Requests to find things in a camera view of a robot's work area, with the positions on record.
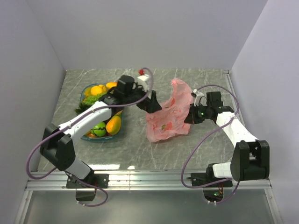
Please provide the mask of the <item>pink plastic bag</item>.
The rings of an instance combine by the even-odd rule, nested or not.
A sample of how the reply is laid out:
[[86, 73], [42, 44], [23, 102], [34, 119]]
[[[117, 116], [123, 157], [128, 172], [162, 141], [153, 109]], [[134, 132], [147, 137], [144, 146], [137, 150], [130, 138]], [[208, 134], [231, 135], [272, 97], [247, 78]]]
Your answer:
[[193, 103], [190, 86], [175, 78], [171, 81], [172, 93], [169, 100], [161, 104], [162, 109], [146, 114], [146, 136], [149, 142], [167, 140], [177, 135], [187, 135], [190, 124], [185, 123], [190, 104]]

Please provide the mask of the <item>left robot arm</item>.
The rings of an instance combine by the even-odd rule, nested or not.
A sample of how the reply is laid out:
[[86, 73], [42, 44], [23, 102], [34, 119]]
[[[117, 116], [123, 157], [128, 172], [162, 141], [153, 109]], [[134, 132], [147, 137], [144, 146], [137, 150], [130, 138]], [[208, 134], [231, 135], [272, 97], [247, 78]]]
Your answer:
[[92, 186], [95, 182], [94, 170], [76, 158], [74, 144], [97, 124], [112, 118], [124, 107], [137, 105], [147, 113], [161, 110], [152, 87], [152, 73], [137, 78], [121, 76], [117, 85], [109, 89], [87, 110], [59, 126], [47, 126], [40, 154], [56, 169], [76, 177], [82, 187]]

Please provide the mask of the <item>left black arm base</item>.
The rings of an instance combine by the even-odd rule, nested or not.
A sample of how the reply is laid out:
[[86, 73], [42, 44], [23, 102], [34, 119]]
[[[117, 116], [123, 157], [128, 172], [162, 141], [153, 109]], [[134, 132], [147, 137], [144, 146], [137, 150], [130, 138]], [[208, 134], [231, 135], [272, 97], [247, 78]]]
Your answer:
[[108, 193], [105, 189], [108, 188], [109, 174], [92, 173], [84, 180], [80, 180], [78, 177], [70, 173], [66, 174], [68, 176], [66, 188], [76, 190], [75, 198], [79, 203], [83, 204], [84, 202], [92, 202], [98, 191], [105, 194], [106, 198], [104, 199], [104, 202], [107, 201]]

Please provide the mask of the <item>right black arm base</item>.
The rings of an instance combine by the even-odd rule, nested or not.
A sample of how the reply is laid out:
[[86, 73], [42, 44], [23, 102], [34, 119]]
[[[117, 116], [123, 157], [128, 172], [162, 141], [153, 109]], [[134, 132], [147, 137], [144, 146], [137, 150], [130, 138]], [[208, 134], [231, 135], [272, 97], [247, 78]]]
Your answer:
[[203, 189], [203, 195], [208, 202], [212, 203], [221, 202], [224, 199], [224, 188], [233, 187], [231, 180], [211, 184], [212, 182], [224, 180], [224, 178], [216, 178], [206, 173], [191, 173], [191, 176], [187, 177], [187, 180], [191, 181], [193, 187], [208, 184], [208, 186]]

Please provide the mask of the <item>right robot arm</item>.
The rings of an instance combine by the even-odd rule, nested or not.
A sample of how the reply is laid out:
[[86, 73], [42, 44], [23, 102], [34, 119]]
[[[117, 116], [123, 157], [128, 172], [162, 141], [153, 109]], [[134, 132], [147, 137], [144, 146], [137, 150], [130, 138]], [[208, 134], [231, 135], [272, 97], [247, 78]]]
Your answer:
[[270, 174], [270, 146], [267, 141], [252, 135], [237, 118], [230, 106], [225, 106], [219, 91], [203, 94], [194, 90], [194, 103], [190, 104], [185, 119], [187, 124], [212, 120], [228, 136], [234, 146], [231, 162], [210, 164], [206, 181], [217, 186], [223, 178], [235, 181], [267, 179]]

